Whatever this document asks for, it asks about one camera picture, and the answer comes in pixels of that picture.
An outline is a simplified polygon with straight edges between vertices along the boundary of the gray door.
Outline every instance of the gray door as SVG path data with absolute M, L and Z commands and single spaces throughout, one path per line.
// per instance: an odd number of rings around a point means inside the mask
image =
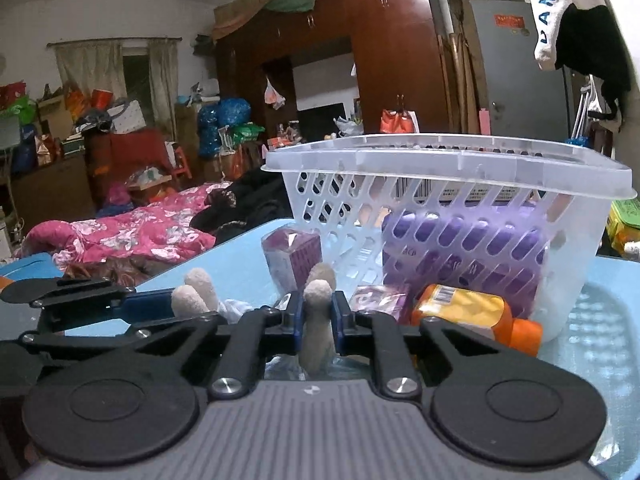
M 562 70 L 543 72 L 538 32 L 525 2 L 472 0 L 494 136 L 566 140 L 570 136 Z

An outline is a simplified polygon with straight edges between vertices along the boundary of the pink floral blanket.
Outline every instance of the pink floral blanket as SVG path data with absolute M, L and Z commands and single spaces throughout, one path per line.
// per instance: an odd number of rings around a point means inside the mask
M 62 270 L 73 262 L 103 262 L 107 256 L 132 254 L 182 263 L 213 247 L 215 237 L 191 229 L 189 224 L 206 207 L 207 195 L 220 187 L 225 184 L 193 187 L 110 218 L 43 222 L 29 232 L 17 256 L 52 253 L 54 263 Z

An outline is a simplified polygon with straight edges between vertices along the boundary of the blue tabletop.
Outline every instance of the blue tabletop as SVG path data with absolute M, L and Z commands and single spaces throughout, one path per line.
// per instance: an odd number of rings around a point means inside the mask
M 188 270 L 202 267 L 211 275 L 222 300 L 241 300 L 253 306 L 273 304 L 278 293 L 260 239 L 288 222 L 277 220 L 254 229 L 156 276 L 140 285 L 138 291 L 176 287 L 183 283 Z M 598 451 L 603 458 L 611 458 L 599 469 L 610 480 L 636 480 L 640 476 L 638 283 L 640 264 L 594 258 L 564 331 L 557 340 L 544 345 L 539 355 L 584 377 L 605 398 L 609 423 Z M 84 327 L 81 334 L 113 335 L 126 328 L 124 322 L 110 321 Z

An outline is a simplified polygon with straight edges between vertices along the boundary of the window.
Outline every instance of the window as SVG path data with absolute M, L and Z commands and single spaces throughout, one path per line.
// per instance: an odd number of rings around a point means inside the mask
M 154 126 L 154 108 L 151 102 L 151 83 L 149 81 L 149 56 L 145 49 L 131 49 L 135 54 L 125 52 L 124 82 L 127 85 L 127 97 L 130 101 L 138 101 L 147 126 Z

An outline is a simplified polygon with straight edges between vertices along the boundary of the red sticker on door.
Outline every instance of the red sticker on door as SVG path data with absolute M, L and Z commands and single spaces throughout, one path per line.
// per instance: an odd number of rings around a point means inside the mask
M 495 24 L 498 27 L 525 28 L 524 16 L 510 16 L 506 14 L 495 14 Z

